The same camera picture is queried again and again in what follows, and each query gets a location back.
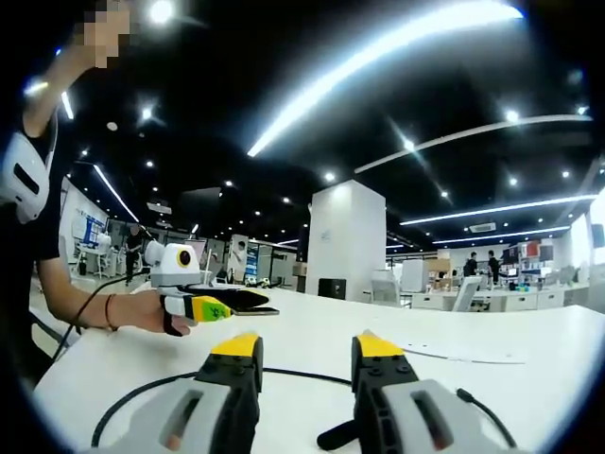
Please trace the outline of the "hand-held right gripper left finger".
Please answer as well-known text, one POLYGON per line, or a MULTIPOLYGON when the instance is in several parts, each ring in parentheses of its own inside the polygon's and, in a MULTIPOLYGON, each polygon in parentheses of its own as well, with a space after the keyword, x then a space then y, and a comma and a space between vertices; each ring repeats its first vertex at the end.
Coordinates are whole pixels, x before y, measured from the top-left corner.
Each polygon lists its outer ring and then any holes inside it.
POLYGON ((263 340, 243 333, 214 347, 191 379, 140 407, 112 453, 249 453, 260 418, 263 340))

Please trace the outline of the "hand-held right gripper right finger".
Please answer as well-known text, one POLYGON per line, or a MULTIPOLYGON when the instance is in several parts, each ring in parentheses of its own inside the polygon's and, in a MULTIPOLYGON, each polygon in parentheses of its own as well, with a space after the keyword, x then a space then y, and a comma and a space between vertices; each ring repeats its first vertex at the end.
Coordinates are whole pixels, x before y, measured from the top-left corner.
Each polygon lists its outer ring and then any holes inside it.
POLYGON ((504 453, 471 406, 420 379, 403 348, 370 330, 352 340, 354 422, 364 453, 504 453))

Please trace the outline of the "person's left hand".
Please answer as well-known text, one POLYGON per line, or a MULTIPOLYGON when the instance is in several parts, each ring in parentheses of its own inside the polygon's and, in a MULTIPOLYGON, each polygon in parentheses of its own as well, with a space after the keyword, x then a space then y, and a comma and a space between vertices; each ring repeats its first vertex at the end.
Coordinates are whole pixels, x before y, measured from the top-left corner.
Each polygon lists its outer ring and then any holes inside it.
POLYGON ((162 306, 160 294, 156 290, 144 290, 132 295, 133 325, 148 332, 165 333, 173 337, 190 334, 186 319, 171 315, 162 306))

